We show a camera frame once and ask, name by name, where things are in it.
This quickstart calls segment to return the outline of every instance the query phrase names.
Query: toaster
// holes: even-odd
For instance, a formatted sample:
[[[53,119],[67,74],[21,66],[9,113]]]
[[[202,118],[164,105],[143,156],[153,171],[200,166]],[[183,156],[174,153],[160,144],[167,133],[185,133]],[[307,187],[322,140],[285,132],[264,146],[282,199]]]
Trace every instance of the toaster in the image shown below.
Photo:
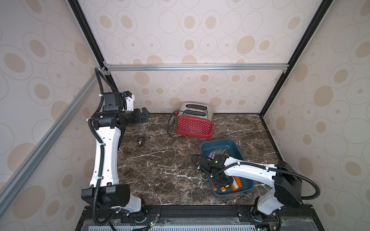
[[[177,116],[176,132],[188,136],[211,138],[212,107],[200,103],[183,103]]]

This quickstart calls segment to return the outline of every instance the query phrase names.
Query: metal bracket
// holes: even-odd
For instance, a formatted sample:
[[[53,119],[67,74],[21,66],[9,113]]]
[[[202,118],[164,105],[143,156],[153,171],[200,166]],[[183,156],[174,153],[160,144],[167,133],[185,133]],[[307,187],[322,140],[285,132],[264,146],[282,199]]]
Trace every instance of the metal bracket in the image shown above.
[[[106,67],[101,67],[99,70],[103,75],[109,75],[109,71]]]
[[[110,66],[110,64],[109,63],[107,63],[107,61],[103,61],[103,64],[104,64],[104,66],[106,66],[106,67],[109,67]]]

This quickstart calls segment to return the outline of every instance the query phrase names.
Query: brown marble surface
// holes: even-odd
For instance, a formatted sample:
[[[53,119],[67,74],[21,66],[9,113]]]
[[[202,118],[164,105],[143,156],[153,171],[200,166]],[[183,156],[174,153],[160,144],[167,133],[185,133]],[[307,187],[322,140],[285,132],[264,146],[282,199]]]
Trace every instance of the brown marble surface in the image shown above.
[[[168,114],[151,115],[148,123],[129,125],[118,150],[117,168],[120,184],[128,183],[131,193],[148,205],[233,205],[253,204],[257,196],[270,188],[259,182],[252,191],[229,197],[217,197],[206,174],[191,163],[193,154],[208,140],[233,139],[244,160],[277,163],[260,118],[256,115],[214,114],[210,139],[182,136],[173,139],[166,133]],[[144,136],[141,147],[137,138]]]

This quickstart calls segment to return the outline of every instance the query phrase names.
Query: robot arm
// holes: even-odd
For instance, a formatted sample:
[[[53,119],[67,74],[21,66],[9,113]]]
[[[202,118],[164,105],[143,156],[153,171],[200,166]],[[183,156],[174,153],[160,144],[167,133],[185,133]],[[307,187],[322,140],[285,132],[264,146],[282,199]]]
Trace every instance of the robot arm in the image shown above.
[[[265,195],[256,198],[252,213],[257,218],[263,217],[262,214],[270,215],[284,205],[299,207],[303,204],[301,179],[309,181],[284,161],[279,161],[278,164],[257,164],[238,160],[227,154],[217,154],[214,159],[204,158],[198,169],[211,176],[215,187],[230,186],[233,176],[255,180],[272,187]]]
[[[226,159],[224,165],[228,166],[234,163],[241,162],[238,159],[229,157]],[[275,164],[261,164],[269,169],[276,169]],[[266,184],[272,189],[270,189],[265,195],[261,196],[257,200],[257,209],[261,213],[270,215],[274,210],[282,207],[284,204],[280,203],[278,198],[275,197],[275,176],[276,172],[266,171],[266,169],[261,169],[258,167],[253,167],[250,165],[237,165],[225,170],[227,176],[238,176],[251,180],[255,180]]]
[[[126,126],[144,123],[149,120],[146,108],[134,109],[135,96],[129,91],[103,93],[105,106],[102,112],[92,118],[93,128],[103,143],[97,141],[94,172],[90,187],[81,191],[81,198],[92,205],[98,179],[100,187],[97,206],[100,208],[119,208],[126,213],[139,213],[142,216],[142,201],[130,193],[127,184],[119,184],[117,173],[117,150]],[[98,176],[101,164],[101,148],[104,145],[104,159],[101,177]]]

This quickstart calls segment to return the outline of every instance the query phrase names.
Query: blue tray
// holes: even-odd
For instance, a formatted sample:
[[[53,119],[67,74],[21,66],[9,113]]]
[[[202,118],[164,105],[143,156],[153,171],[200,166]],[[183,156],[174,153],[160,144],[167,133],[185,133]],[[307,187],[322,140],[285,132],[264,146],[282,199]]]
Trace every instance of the blue tray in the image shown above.
[[[228,155],[230,157],[243,160],[242,155],[240,154],[239,148],[236,146],[236,143],[232,139],[219,139],[219,140],[211,140],[201,144],[201,153],[204,156],[208,156],[211,151],[219,148],[227,148],[229,147],[230,150]],[[238,191],[233,191],[231,187],[228,187],[225,192],[222,192],[220,188],[216,191],[213,190],[211,178],[208,176],[209,185],[211,187],[212,192],[218,197],[226,197],[232,196],[239,193],[246,193],[253,189],[254,187],[254,180],[246,179],[240,177],[240,181],[242,183],[242,187],[239,188]]]

